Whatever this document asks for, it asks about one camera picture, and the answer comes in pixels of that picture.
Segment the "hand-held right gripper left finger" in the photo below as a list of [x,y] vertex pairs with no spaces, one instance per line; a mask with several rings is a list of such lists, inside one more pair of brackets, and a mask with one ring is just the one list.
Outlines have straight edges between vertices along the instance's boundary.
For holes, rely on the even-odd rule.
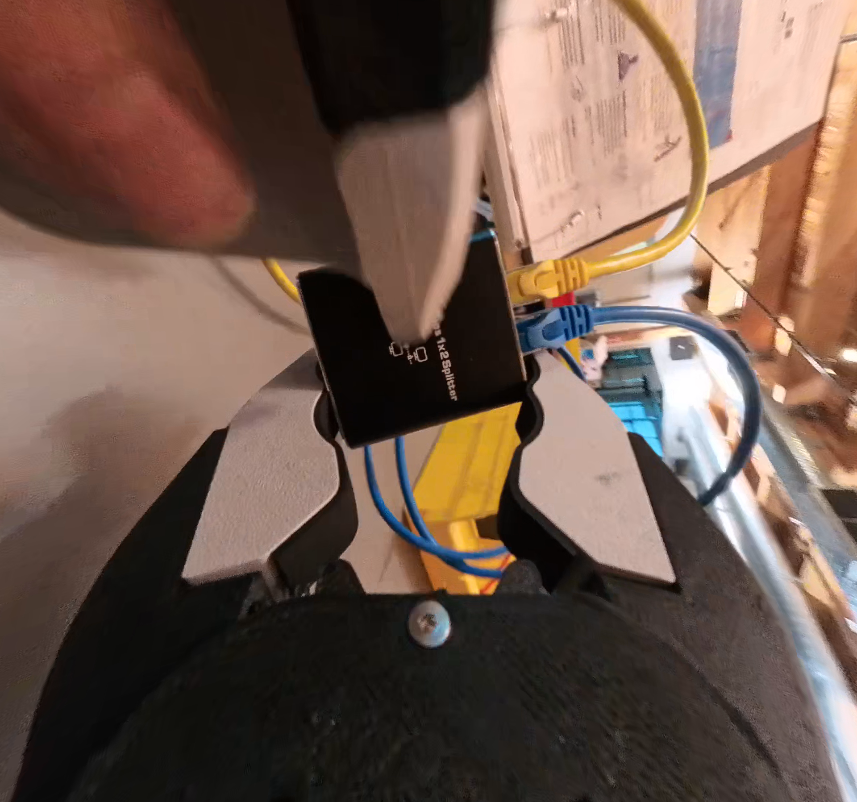
[[183,569],[191,584],[263,575],[321,579],[348,550],[358,508],[315,352],[230,423]]

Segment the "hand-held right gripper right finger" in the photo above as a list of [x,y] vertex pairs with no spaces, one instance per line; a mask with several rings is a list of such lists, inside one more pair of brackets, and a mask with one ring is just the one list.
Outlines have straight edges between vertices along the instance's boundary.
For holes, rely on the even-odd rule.
[[597,393],[553,355],[526,360],[499,536],[546,591],[677,576],[631,440]]

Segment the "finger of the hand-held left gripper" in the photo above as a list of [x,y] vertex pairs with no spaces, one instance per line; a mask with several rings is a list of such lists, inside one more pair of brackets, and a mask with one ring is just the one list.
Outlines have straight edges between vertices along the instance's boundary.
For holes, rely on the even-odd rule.
[[360,278],[401,345],[429,336],[461,279],[487,119],[477,87],[439,111],[361,124],[338,151]]

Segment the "yellow plastic bin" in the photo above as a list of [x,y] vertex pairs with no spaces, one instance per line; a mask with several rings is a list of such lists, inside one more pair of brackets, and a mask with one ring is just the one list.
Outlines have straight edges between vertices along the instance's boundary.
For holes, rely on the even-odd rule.
[[412,514],[444,549],[487,553],[450,565],[433,553],[421,552],[428,580],[448,594],[487,596],[514,557],[500,546],[497,513],[512,456],[520,444],[516,422],[520,403],[445,424],[412,486],[404,439],[396,441],[399,486],[412,493],[405,505],[405,524],[416,532]]

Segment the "black network splitter box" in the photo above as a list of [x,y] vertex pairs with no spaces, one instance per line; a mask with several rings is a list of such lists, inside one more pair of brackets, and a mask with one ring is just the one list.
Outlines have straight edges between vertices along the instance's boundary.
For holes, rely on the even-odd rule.
[[327,268],[297,278],[316,355],[349,447],[358,448],[520,401],[526,373],[495,232],[470,240],[441,320],[394,341],[374,294]]

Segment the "grey desk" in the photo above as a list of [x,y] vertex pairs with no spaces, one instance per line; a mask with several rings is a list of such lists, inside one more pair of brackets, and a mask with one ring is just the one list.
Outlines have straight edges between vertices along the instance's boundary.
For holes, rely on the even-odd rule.
[[95,578],[146,509],[311,345],[255,259],[101,247],[2,211],[2,800]]

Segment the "person's left hand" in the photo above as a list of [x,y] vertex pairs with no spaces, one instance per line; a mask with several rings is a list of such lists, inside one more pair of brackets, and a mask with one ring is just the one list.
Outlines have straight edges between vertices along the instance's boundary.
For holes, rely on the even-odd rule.
[[236,240],[255,192],[168,0],[2,0],[2,159],[149,241]]

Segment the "instruction sheet stand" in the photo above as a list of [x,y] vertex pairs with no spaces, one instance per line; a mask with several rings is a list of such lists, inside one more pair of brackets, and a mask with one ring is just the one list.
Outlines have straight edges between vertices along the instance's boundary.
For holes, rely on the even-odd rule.
[[[695,84],[711,183],[822,116],[849,0],[642,0]],[[686,197],[683,113],[611,0],[496,0],[492,83],[513,236],[563,257]]]

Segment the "silver ventilation duct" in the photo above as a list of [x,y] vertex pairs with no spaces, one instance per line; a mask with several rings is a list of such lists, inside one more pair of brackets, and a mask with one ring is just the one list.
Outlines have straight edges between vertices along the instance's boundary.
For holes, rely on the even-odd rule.
[[785,553],[743,476],[734,478],[708,510],[776,608],[795,649],[799,678],[818,718],[841,799],[854,801],[855,696]]

